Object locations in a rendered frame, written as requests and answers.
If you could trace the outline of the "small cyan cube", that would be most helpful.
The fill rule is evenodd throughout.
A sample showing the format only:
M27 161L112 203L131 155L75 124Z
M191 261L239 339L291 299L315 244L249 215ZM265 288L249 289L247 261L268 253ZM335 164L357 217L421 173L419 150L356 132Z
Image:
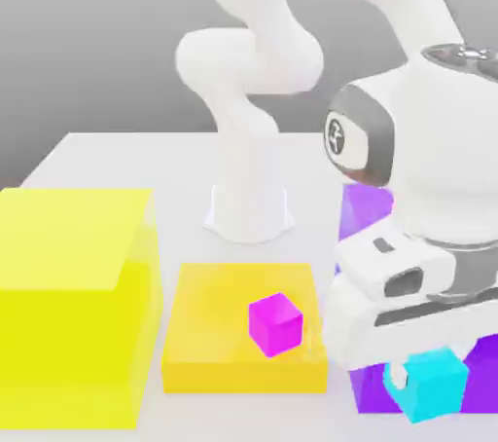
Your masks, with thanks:
M451 349L412 355L404 364L405 383L395 383L393 363L384 367L383 384L395 404L413 424L461 409L469 368Z

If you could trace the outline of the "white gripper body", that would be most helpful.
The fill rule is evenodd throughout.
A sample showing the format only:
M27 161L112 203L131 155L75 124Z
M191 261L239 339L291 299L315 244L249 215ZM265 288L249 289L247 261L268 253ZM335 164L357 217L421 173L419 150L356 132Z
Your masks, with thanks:
M376 299L338 274L324 309L328 356L347 371L469 345L495 334L498 283L471 299L451 303L421 293Z

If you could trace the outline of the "large orange box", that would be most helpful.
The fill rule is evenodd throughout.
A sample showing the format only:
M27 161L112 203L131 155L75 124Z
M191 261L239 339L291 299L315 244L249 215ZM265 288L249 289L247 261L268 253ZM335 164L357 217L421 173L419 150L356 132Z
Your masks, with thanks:
M248 306L283 293L303 314L302 343L266 357L248 333ZM324 393L328 358L306 263L184 264L161 361L166 393Z

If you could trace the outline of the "large purple box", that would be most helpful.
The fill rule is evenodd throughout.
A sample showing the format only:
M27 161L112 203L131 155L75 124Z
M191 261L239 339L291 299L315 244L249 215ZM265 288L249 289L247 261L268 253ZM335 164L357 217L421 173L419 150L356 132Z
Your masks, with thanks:
M393 197L385 189L362 184L342 187L338 228L340 240L349 238L391 213ZM498 414L498 334L482 337L465 359L469 368L462 414ZM383 384L384 366L376 364L349 373L360 414L400 411Z

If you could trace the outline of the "small magenta cube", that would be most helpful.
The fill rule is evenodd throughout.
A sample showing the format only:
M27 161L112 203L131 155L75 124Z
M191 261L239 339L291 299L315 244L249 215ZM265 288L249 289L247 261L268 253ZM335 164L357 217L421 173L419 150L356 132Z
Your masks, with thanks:
M302 343L302 311L283 293L252 302L248 333L266 357L275 357Z

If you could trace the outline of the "large yellow box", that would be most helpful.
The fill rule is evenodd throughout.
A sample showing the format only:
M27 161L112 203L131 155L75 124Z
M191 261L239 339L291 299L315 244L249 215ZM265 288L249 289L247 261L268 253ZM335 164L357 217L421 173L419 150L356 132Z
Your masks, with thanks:
M0 191L0 430L135 428L161 311L151 190Z

